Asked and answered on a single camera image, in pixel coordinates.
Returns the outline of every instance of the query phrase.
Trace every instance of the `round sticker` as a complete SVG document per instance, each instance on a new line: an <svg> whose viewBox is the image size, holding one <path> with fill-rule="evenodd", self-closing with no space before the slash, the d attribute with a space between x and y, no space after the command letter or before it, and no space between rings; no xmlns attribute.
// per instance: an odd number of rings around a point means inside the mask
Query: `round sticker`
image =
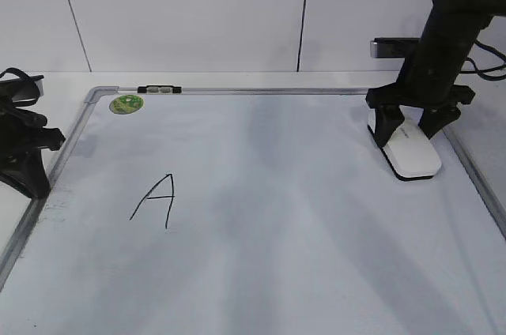
<svg viewBox="0 0 506 335"><path fill-rule="evenodd" d="M144 100L140 96L119 96L111 102L109 109L115 114L132 114L141 109Z"/></svg>

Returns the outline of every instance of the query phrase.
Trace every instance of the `black cable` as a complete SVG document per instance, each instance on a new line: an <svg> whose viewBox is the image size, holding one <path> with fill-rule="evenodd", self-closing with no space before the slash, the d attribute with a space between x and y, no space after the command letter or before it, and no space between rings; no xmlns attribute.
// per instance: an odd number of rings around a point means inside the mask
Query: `black cable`
<svg viewBox="0 0 506 335"><path fill-rule="evenodd" d="M471 57L468 57L468 58L466 58L466 61L468 61L468 62L470 62L472 64L472 66L474 67L474 70L461 70L460 73L461 74L477 74L480 78L483 78L484 80L487 80L487 81L502 81L502 80L506 80L506 74L503 74L501 76L490 76L490 75L486 74L486 73L490 73L490 72L495 72L495 71L498 71L498 70L506 69L506 55L504 55L501 52L499 52L496 48L494 48L494 47L492 47L490 45L481 43L478 40L476 40L474 43L478 47L480 47L482 50L487 51L487 52L489 52L489 53L497 56L498 58L500 58L503 61L503 65L501 65L501 66L494 66L493 68L488 68L488 69L482 69L481 70L476 65L476 62Z"/></svg>

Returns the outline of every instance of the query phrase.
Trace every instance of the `whiteboard frame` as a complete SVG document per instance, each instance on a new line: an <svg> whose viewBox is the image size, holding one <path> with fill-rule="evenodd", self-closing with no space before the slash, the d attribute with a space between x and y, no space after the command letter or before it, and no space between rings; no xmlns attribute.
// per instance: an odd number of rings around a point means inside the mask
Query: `whiteboard frame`
<svg viewBox="0 0 506 335"><path fill-rule="evenodd" d="M366 88L183 88L180 94L184 95L365 95ZM62 173L70 154L74 150L83 129L86 127L89 117L93 113L96 103L103 96L116 94L139 94L138 88L120 88L119 86L97 86L92 88L85 97L83 106L79 111L74 124L70 127L67 140L62 147L55 164L48 174L49 183L53 187ZM467 151L459 135L447 126L444 134L451 147L454 149L466 173L469 175L481 199L495 220L497 227L506 239L506 209L503 207L497 196L494 194L485 176L480 172L472 156ZM6 248L0 256L0 292L3 289L11 270L23 251L33 228L36 226L40 213L46 204L46 198L33 199L25 210L14 233L12 234Z"/></svg>

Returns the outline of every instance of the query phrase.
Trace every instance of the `whiteboard surface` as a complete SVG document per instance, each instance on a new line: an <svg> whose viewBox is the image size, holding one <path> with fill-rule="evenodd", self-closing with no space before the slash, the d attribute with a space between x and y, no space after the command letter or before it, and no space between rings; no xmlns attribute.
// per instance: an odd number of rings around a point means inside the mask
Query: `whiteboard surface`
<svg viewBox="0 0 506 335"><path fill-rule="evenodd" d="M442 172L403 183L363 96L113 98L0 293L0 333L504 333L506 244L443 136ZM167 173L168 230L164 200L129 221Z"/></svg>

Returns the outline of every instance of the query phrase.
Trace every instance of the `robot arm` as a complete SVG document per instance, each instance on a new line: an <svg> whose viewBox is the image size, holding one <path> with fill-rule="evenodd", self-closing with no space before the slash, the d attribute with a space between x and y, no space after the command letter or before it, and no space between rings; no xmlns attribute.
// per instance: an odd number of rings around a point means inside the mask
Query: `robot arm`
<svg viewBox="0 0 506 335"><path fill-rule="evenodd" d="M394 84L368 91L375 109L376 144L382 148L404 121L400 105L420 107L418 123L428 138L460 116L457 104L470 104L474 92L454 85L479 32L493 16L506 16L506 0L432 0L420 42L406 57Z"/></svg>

